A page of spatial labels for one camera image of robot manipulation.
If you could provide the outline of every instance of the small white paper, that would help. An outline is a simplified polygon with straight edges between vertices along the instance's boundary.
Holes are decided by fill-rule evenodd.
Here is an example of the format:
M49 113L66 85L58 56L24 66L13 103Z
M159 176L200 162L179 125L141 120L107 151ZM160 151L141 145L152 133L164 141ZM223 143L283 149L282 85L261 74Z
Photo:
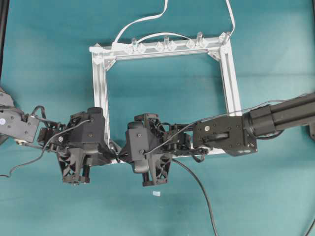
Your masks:
M161 192L160 191L153 191L153 196L156 196L156 197L160 197L161 196Z

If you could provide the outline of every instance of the white cable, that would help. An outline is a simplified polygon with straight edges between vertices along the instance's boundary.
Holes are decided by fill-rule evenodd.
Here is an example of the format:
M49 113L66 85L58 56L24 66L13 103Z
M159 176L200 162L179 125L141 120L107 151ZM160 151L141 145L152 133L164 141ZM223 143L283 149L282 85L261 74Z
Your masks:
M147 35L141 39L139 39L137 41L137 43L141 43L142 41L144 40L147 40L149 38L154 38L154 37L159 37L159 36L164 36L164 35L172 35L172 36L178 36L178 37L182 37L182 38L185 38L185 39L190 39L184 35L181 35L181 34L178 34L178 33L171 33L171 32L161 32L161 33L154 33L154 34L150 34L150 35Z
M125 30L126 30L129 26L133 25L134 23L138 23L138 22L141 22L141 21L147 21L147 20L153 20L153 19L157 19L157 18L161 17L161 16L165 13L165 11L167 10L167 5L168 5L168 0L165 0L165 3L164 3L164 10L163 10L160 14L154 15L154 16L146 16L146 17L140 18L140 19L138 19L138 20L135 20L135 21L129 23L129 24L126 25L125 27L123 27L122 30L121 30L121 31L119 32L119 34L117 35L117 37L115 38L114 43L117 43L118 40L120 39L120 37L122 36L122 34L125 32Z
M233 10L232 10L232 6L231 6L231 3L230 3L230 0L225 0L225 1L226 1L227 9L228 9L228 12L230 14L230 18L231 18L231 22L232 22L232 31L230 33L230 37L231 37L232 34L235 31L235 18L234 18L234 14L233 14Z

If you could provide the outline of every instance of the led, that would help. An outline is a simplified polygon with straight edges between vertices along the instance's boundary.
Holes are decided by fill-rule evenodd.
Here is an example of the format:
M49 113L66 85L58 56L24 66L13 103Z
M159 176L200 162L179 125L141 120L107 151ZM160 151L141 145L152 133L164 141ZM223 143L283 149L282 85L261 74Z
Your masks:
M168 49L171 51L174 51L177 48L177 44L172 40L169 44L168 44Z
M198 32L197 39L196 39L196 45L199 46L202 41L202 32Z
M164 48L167 49L169 44L169 37L168 35L164 36Z
M164 46L163 44L161 44L160 42L158 42L155 46L155 49L158 51L158 52L162 52L164 50Z
M147 47L144 46L142 43L140 43L140 44L138 45L138 52L139 52L139 53L144 53L146 50L147 50Z
M192 39L188 40L186 47L193 49L195 47L195 42Z
M137 39L132 38L131 44L132 44L133 51L136 52L137 51Z

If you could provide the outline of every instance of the square metal frame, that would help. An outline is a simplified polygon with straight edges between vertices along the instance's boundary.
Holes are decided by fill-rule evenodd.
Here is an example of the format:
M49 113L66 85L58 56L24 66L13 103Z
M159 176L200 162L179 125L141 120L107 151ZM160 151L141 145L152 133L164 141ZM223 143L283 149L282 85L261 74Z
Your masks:
M103 108L106 120L104 139L111 147L115 142L110 139L110 120L108 107L106 72L120 60L149 59L191 54L208 54L220 63L221 77L225 96L226 110L230 116L241 116L241 102L237 86L235 67L230 39L222 33L219 37L174 40L169 42L118 44L101 47L96 44L90 47L93 65L94 105ZM211 154L222 154L221 149L214 149Z

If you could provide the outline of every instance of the teal surface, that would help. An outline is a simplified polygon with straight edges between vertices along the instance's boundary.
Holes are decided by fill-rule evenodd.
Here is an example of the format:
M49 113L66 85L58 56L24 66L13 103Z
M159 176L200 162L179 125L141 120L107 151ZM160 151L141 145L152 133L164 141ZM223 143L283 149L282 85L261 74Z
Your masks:
M311 0L232 5L242 107L314 92ZM94 105L88 47L110 44L124 25L162 6L162 0L12 0L1 86L24 111L44 105L49 119L67 122ZM227 30L224 0L171 0L163 17L132 26L122 42L160 31L195 37ZM134 115L191 122L225 111L218 63L206 55L119 62L108 86L112 137L120 144ZM303 235L315 217L315 144L297 127L258 145L254 155L182 161L204 183L220 236ZM0 147L0 173L39 154L9 140ZM63 184L53 154L0 180L0 235L213 235L199 186L175 164L163 186L143 188L127 164L93 168L91 180Z

